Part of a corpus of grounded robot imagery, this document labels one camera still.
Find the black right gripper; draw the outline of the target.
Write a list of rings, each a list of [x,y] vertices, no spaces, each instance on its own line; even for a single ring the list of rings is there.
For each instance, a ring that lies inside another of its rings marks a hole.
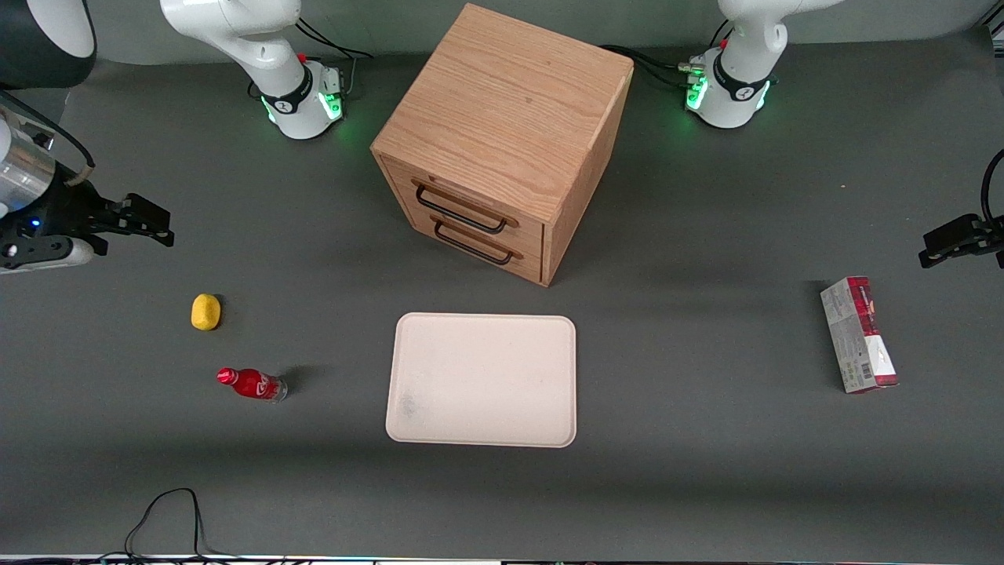
[[[7,250],[16,239],[47,235],[83,237],[111,233],[138,235],[173,247],[175,233],[169,229],[171,213],[139,194],[129,193],[118,202],[105,199],[96,211],[96,189],[85,182],[68,186],[57,181],[28,206],[4,216],[1,246]]]

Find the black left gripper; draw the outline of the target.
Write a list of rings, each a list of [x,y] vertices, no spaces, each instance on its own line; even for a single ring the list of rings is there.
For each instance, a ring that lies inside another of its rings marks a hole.
[[[932,268],[951,258],[994,253],[997,265],[1004,269],[1004,230],[994,222],[993,229],[975,213],[968,213],[927,232],[924,250],[919,253],[922,268]]]

